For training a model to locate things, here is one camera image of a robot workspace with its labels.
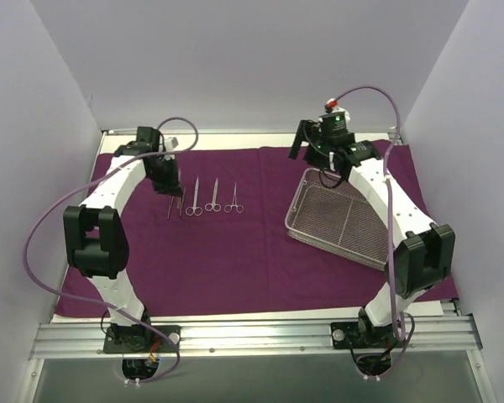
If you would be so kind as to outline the silver surgical scissors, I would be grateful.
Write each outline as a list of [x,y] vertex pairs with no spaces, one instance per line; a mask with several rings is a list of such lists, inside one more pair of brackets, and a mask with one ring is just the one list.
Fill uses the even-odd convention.
[[198,204],[198,197],[199,197],[199,177],[197,177],[195,180],[192,204],[186,209],[186,215],[188,217],[199,217],[202,215],[202,208]]

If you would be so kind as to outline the metal mesh instrument tray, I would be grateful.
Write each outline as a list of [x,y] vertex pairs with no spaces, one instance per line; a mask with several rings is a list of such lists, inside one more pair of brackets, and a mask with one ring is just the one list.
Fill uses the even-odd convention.
[[288,235],[317,249],[382,271],[388,256],[386,225],[349,183],[304,170],[285,225]]

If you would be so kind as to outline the thin silver tweezers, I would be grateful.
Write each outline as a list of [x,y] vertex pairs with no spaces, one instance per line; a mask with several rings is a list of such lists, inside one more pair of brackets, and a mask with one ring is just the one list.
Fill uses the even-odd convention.
[[186,199],[186,187],[183,186],[180,201],[179,201],[179,207],[178,207],[178,214],[179,214],[178,217],[179,218],[182,218],[185,199]]

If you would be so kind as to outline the silver surgical forceps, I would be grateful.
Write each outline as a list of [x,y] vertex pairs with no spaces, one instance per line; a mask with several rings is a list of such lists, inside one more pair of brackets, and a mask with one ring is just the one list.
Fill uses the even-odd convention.
[[224,206],[224,211],[226,213],[231,213],[231,212],[243,213],[244,212],[244,206],[242,204],[239,204],[238,200],[237,200],[237,183],[234,183],[232,200],[229,204]]

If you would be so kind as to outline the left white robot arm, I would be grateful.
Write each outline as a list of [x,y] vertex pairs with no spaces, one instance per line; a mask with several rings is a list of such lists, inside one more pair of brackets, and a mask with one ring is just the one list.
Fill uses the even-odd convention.
[[126,267],[129,242],[121,214],[136,187],[144,179],[161,195],[181,197],[181,170],[173,154],[136,159],[140,154],[174,151],[175,137],[158,142],[130,142],[114,153],[107,177],[77,207],[63,214],[68,264],[76,268],[110,304],[111,323],[123,330],[122,340],[134,352],[143,352],[153,340],[144,321],[146,308],[136,296]]

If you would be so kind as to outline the purple cloth wrap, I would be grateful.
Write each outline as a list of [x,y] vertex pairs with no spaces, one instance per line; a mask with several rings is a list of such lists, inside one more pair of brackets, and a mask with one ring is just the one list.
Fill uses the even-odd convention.
[[193,150],[177,158],[186,200],[231,202],[234,183],[243,213],[174,208],[142,181],[121,220],[129,242],[127,272],[150,315],[188,316],[363,306],[385,276],[291,238],[286,212],[306,169],[286,148]]

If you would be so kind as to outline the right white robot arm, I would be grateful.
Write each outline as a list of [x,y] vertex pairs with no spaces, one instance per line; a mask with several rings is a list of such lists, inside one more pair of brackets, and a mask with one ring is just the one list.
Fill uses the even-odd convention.
[[385,283],[359,312],[356,336],[373,347],[386,330],[399,332],[402,314],[420,296],[449,277],[455,234],[437,224],[400,186],[388,163],[397,146],[358,140],[337,116],[336,133],[325,123],[302,120],[289,156],[303,143],[302,174],[285,225],[291,238],[376,270]]

